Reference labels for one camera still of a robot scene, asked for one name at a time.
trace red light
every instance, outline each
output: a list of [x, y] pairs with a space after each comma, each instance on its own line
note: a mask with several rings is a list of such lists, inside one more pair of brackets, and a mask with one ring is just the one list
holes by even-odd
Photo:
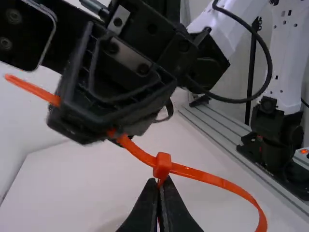
[[302, 150], [300, 150], [300, 153], [301, 154], [307, 154], [307, 153], [309, 153], [309, 150], [308, 149], [302, 149]]

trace screw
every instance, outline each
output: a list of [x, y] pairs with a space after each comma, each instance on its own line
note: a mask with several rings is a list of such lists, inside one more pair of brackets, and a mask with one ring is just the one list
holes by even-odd
[[114, 25], [116, 26], [116, 27], [121, 27], [122, 26], [122, 24], [123, 24], [123, 22], [122, 22], [122, 20], [121, 20], [121, 18], [116, 18], [116, 19], [114, 19]]
[[11, 24], [20, 24], [23, 21], [23, 18], [18, 10], [8, 9], [6, 11], [6, 18]]
[[9, 51], [12, 46], [13, 43], [9, 39], [0, 37], [0, 50]]
[[149, 67], [147, 64], [140, 64], [137, 68], [137, 72], [141, 75], [146, 75], [149, 72]]
[[115, 55], [119, 52], [119, 46], [116, 43], [110, 43], [107, 47], [107, 52], [109, 54]]
[[180, 41], [178, 45], [179, 45], [179, 51], [181, 51], [181, 52], [189, 51], [190, 44], [187, 40]]

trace black mechanical part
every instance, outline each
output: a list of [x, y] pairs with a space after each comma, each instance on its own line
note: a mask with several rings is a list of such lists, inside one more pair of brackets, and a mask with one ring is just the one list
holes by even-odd
[[[206, 28], [200, 34], [191, 34], [199, 48], [199, 54], [188, 74], [192, 80], [206, 90], [211, 90], [230, 66], [229, 61], [210, 36], [210, 32], [211, 29]], [[192, 93], [204, 93], [201, 87], [193, 85], [185, 77], [181, 78], [179, 83]]]
[[177, 86], [158, 66], [145, 78], [117, 62], [104, 50], [110, 39], [104, 27], [88, 23], [56, 91], [59, 112], [48, 118], [51, 128], [82, 144], [106, 139], [111, 129], [143, 135]]
[[172, 179], [167, 178], [160, 189], [159, 201], [160, 231], [163, 232], [203, 232], [187, 210]]
[[[197, 64], [203, 62], [198, 60], [199, 46], [203, 49], [201, 59], [208, 56], [206, 47], [211, 38], [205, 34], [196, 44], [175, 21], [179, 7], [171, 6], [180, 5], [180, 0], [112, 1], [103, 21], [63, 0], [34, 2], [56, 22], [56, 33], [42, 65], [62, 75], [56, 90], [61, 104], [59, 108], [49, 107], [48, 126], [84, 145], [104, 141], [111, 129], [130, 137], [143, 135], [156, 122], [181, 78], [196, 65], [202, 69]], [[26, 23], [22, 9], [9, 4], [3, 13], [11, 8], [21, 14], [23, 29], [31, 31], [35, 23]], [[118, 9], [126, 13], [122, 23], [114, 17]], [[119, 33], [108, 29], [111, 24], [121, 27]], [[18, 26], [10, 24], [4, 32]], [[30, 56], [21, 60], [22, 65], [41, 55], [36, 50], [21, 53], [23, 50], [15, 50], [12, 43], [14, 56]], [[213, 55], [213, 59], [223, 59], [221, 55]]]
[[193, 102], [191, 102], [189, 104], [189, 106], [191, 108], [194, 108], [194, 107], [197, 107], [197, 106], [202, 105], [202, 104], [209, 104], [210, 100], [211, 100], [210, 97], [208, 97], [207, 95], [204, 95], [204, 96], [201, 96], [201, 97], [198, 97], [197, 99], [195, 99]]
[[172, 179], [158, 189], [149, 179], [128, 218], [116, 232], [203, 232], [188, 212]]
[[56, 29], [56, 18], [34, 5], [2, 0], [0, 7], [0, 60], [25, 71], [40, 65]]
[[57, 15], [56, 33], [45, 55], [43, 66], [62, 74], [88, 22], [102, 24], [96, 17], [65, 0], [34, 0]]
[[277, 100], [263, 97], [254, 107], [252, 133], [242, 137], [237, 151], [304, 201], [309, 201], [309, 171], [293, 162], [303, 143], [303, 112], [284, 115]]
[[116, 232], [156, 232], [158, 185], [154, 178], [147, 181], [128, 218]]

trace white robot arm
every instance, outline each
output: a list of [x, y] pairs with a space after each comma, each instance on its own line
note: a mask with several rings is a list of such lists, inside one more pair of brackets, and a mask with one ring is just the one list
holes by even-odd
[[[268, 0], [220, 0], [222, 7], [251, 24], [268, 4]], [[273, 34], [270, 46], [274, 72], [263, 96], [277, 99], [277, 109], [285, 115], [301, 109], [301, 85], [309, 55], [309, 1], [280, 0], [272, 6]], [[236, 51], [245, 28], [235, 20], [215, 11], [211, 2], [189, 26], [189, 33], [210, 27], [210, 35], [227, 59]]]
[[[251, 24], [268, 0], [221, 0], [218, 6]], [[309, 0], [272, 1], [273, 60], [269, 86], [253, 109], [252, 132], [237, 151], [297, 197], [308, 201], [309, 170], [293, 161], [302, 146], [301, 87], [309, 56]], [[212, 3], [189, 25], [190, 33], [210, 27], [210, 35], [227, 59], [234, 54], [245, 29], [213, 10]]]

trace black pliers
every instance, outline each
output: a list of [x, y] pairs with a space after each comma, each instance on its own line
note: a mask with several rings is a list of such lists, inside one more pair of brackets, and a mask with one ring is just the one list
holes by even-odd
[[170, 177], [158, 188], [147, 181], [132, 212], [116, 232], [203, 232], [190, 215]]

